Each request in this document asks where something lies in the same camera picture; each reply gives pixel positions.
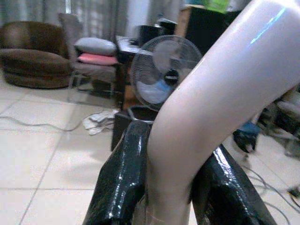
wall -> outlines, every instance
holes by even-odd
[[[150,0],[129,0],[127,11],[126,37],[134,37],[134,27],[146,25]]]

brown armchair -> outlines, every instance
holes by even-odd
[[[5,80],[31,88],[68,86],[71,67],[62,29],[42,22],[11,22],[0,29]]]

electric fan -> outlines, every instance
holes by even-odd
[[[156,37],[142,46],[131,67],[135,95],[158,111],[202,58],[197,47],[175,35]]]

gray curtain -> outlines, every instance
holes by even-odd
[[[124,35],[128,0],[0,0],[0,26],[12,21],[59,25],[58,13],[72,13],[83,24],[85,37],[113,40]]]
[[[180,9],[184,6],[184,3],[184,0],[151,0],[148,24],[154,25],[160,16],[177,22]]]

pink cushion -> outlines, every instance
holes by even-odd
[[[118,61],[114,56],[94,55],[83,53],[78,57],[78,60],[83,63],[96,64],[101,66],[112,66]]]

